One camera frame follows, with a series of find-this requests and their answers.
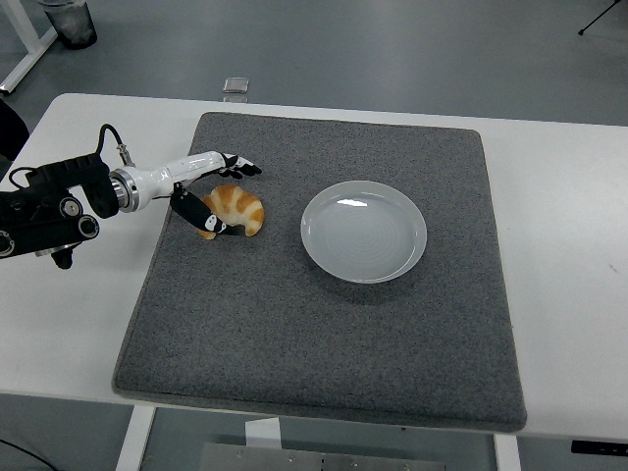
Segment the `plate rim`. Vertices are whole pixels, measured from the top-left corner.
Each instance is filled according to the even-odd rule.
[[[382,194],[378,194],[377,192],[375,192],[376,190],[373,189],[373,187],[385,188],[385,191],[391,192],[396,197],[403,200],[405,202],[405,205],[411,208],[412,211],[416,211],[416,215],[418,216],[417,221],[419,223],[419,226],[421,226],[420,229],[422,229],[422,233],[424,234],[425,241],[423,243],[423,246],[421,247],[421,250],[416,250],[415,252],[413,252],[412,256],[408,258],[408,260],[401,267],[399,267],[397,270],[390,273],[389,275],[386,275],[385,277],[375,279],[375,280],[354,280],[354,279],[341,277],[331,272],[326,267],[321,265],[319,261],[317,261],[316,257],[312,254],[312,251],[310,250],[311,245],[308,244],[308,242],[306,241],[307,240],[307,228],[310,227],[310,225],[306,221],[307,215],[311,214],[314,211],[316,206],[321,206],[323,202],[329,201],[331,199],[330,197],[325,197],[327,193],[336,193],[338,192],[339,187],[346,186],[346,185],[358,186],[357,191],[359,192],[366,192],[366,190],[359,188],[361,185],[365,186],[366,189],[369,189],[370,187],[371,191],[373,191],[372,194],[375,194],[377,196],[384,197],[385,199],[390,200],[389,198],[386,198]],[[300,232],[301,232],[301,243],[303,244],[303,247],[305,248],[305,251],[307,252],[308,256],[314,261],[314,263],[316,263],[317,266],[319,266],[326,273],[329,273],[330,275],[338,278],[339,280],[344,280],[346,282],[356,283],[356,284],[361,284],[361,285],[373,285],[377,283],[388,282],[390,280],[394,280],[395,278],[400,277],[401,275],[404,275],[405,273],[410,271],[418,263],[418,261],[423,257],[423,254],[425,253],[425,248],[427,247],[427,241],[428,241],[428,231],[427,231],[427,224],[425,222],[425,217],[423,216],[423,213],[421,212],[421,210],[414,203],[414,201],[412,201],[407,195],[405,195],[398,189],[394,188],[393,186],[390,186],[385,183],[372,182],[369,180],[350,180],[346,182],[334,183],[322,189],[321,191],[319,191],[309,201],[309,203],[303,210],[303,213],[301,215],[301,231]]]

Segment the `white plate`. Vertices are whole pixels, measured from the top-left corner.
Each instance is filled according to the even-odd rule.
[[[324,189],[305,208],[301,238],[326,272],[355,283],[400,277],[419,261],[427,228],[403,193],[374,182],[344,182]]]

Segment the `robotic arm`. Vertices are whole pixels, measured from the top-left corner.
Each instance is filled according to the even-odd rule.
[[[104,133],[118,141],[124,166],[110,172],[102,162]],[[28,186],[13,180],[27,171]],[[207,175],[241,179],[261,170],[237,155],[205,152],[170,162],[154,170],[139,170],[132,162],[116,130],[103,125],[98,146],[87,154],[38,168],[18,168],[9,180],[18,189],[0,191],[0,259],[34,252],[51,254],[59,268],[72,266],[72,251],[85,240],[98,236],[98,221],[83,214],[80,202],[69,192],[81,186],[97,216],[106,219],[118,213],[139,211],[155,198],[169,197],[175,212],[204,231],[221,232],[226,225],[185,186]]]

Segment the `trash bin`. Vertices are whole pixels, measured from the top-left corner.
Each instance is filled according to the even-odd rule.
[[[83,49],[96,42],[96,29],[85,0],[37,0],[69,49]]]

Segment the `black chair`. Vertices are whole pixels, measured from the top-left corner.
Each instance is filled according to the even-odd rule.
[[[592,24],[593,24],[593,23],[595,23],[597,20],[599,20],[601,17],[603,17],[603,16],[606,14],[606,12],[607,12],[608,10],[610,10],[612,7],[614,7],[615,5],[617,5],[619,2],[621,2],[621,0],[615,0],[615,1],[613,2],[613,4],[612,4],[611,6],[609,6],[606,10],[604,10],[603,12],[601,12],[601,13],[600,13],[600,15],[599,15],[597,18],[595,18],[595,19],[594,19],[592,22],[590,22],[588,25],[586,25],[585,27],[583,27],[582,29],[580,29],[580,30],[578,31],[578,34],[580,34],[580,35],[582,36],[582,35],[585,33],[585,29],[587,29],[590,25],[592,25]]]
[[[22,118],[0,100],[0,155],[12,162],[16,160],[28,136],[28,128]]]

